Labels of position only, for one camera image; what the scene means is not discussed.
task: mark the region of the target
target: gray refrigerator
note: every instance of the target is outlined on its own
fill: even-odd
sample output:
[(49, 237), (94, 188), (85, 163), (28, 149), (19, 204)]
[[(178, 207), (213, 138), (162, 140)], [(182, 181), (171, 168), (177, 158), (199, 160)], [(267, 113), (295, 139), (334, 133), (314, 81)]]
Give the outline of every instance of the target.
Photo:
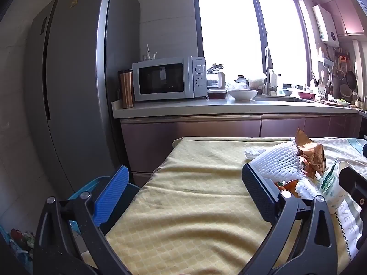
[(53, 0), (33, 20), (24, 64), (28, 124), (46, 175), (66, 198), (128, 166), (112, 117), (117, 73), (139, 61), (137, 0)]

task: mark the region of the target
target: white microwave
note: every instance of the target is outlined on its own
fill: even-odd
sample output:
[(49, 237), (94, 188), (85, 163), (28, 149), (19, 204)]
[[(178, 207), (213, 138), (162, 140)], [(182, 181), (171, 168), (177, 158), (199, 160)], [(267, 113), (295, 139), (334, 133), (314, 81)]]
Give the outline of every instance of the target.
[(135, 101), (207, 96), (204, 57), (178, 57), (133, 64)]

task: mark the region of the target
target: white water heater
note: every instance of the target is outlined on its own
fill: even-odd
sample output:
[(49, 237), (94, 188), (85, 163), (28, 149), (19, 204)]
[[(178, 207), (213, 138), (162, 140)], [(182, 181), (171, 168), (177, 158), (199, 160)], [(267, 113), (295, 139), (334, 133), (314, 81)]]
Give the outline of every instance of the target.
[(320, 5), (312, 7), (315, 13), (321, 40), (331, 47), (339, 47), (339, 40), (331, 14)]

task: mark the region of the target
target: copper tumbler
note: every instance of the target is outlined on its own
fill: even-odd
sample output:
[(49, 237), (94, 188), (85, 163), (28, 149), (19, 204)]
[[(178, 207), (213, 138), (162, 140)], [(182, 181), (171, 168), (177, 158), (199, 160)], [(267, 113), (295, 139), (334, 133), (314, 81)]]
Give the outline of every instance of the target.
[(134, 107), (133, 70), (119, 71), (122, 108)]

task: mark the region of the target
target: window frame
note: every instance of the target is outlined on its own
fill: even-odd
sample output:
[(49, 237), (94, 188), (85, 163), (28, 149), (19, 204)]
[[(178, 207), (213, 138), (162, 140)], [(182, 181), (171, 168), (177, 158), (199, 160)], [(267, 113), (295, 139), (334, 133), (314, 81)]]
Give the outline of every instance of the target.
[[(310, 82), (312, 79), (312, 69), (311, 69), (311, 48), (309, 43), (309, 38), (306, 30), (306, 22), (303, 17), (300, 1), (293, 0), (294, 5), (297, 9), (298, 17), (300, 18), (300, 25), (302, 28), (303, 41), (305, 43), (305, 52), (306, 52), (306, 66), (307, 66), (307, 86), (310, 86)], [(260, 44), (262, 51), (262, 70), (263, 73), (266, 74), (266, 60), (265, 60), (265, 47), (267, 46), (267, 31), (265, 27), (264, 16), (262, 14), (261, 5), (259, 0), (253, 0), (259, 35), (260, 35)], [(196, 22), (196, 36), (197, 36), (197, 51), (199, 57), (204, 57), (204, 45), (203, 45), (203, 30), (201, 27), (201, 17), (200, 17), (200, 7), (199, 0), (194, 0), (194, 10), (195, 10), (195, 22)]]

